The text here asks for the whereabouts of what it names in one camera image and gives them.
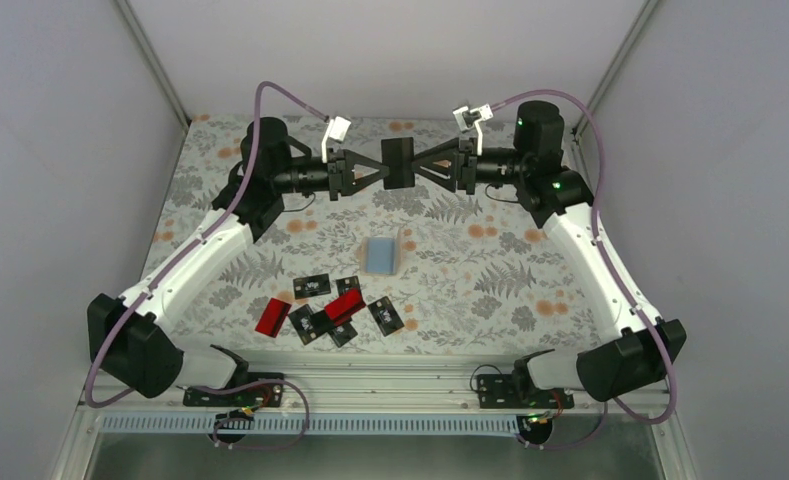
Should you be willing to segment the plain black card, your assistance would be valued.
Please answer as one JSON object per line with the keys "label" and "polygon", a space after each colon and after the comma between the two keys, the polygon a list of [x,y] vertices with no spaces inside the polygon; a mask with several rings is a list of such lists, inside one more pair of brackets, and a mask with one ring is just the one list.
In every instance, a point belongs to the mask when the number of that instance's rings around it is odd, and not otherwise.
{"label": "plain black card", "polygon": [[414,141],[412,137],[399,137],[381,141],[381,159],[388,168],[383,179],[385,190],[408,189],[415,186]]}

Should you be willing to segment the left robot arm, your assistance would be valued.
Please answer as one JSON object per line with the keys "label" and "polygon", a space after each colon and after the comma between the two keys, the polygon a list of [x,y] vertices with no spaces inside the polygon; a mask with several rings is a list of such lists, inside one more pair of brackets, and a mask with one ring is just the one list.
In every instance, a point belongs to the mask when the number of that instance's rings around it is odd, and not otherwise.
{"label": "left robot arm", "polygon": [[323,192],[337,200],[390,173],[389,165],[352,150],[323,146],[315,156],[275,117],[249,125],[240,154],[201,223],[170,256],[123,293],[100,294],[89,304],[89,406],[108,404],[94,396],[100,372],[122,382],[126,394],[154,398],[183,386],[209,391],[225,405],[240,402],[248,391],[246,361],[225,347],[174,341],[176,321],[284,212],[285,195]]}

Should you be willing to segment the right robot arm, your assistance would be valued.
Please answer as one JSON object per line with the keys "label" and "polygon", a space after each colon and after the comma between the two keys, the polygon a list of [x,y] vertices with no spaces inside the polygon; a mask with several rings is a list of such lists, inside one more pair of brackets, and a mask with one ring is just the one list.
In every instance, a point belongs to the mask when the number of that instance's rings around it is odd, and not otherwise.
{"label": "right robot arm", "polygon": [[599,402],[669,380],[686,341],[678,320],[665,321],[644,298],[616,254],[582,176],[563,163],[565,122],[545,101],[519,105],[510,148],[480,136],[452,139],[404,157],[412,174],[471,194],[479,185],[511,186],[518,204],[559,247],[583,290],[601,343],[582,353],[547,350],[517,360],[511,391],[535,407],[550,390],[582,390]]}

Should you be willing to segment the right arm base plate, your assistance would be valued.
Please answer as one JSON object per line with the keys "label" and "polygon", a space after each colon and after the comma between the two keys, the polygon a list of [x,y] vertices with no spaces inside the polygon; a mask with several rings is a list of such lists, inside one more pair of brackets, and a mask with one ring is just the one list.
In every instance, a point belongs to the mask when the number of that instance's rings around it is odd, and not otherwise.
{"label": "right arm base plate", "polygon": [[510,374],[478,374],[475,388],[482,409],[572,409],[575,399],[563,389],[521,386]]}

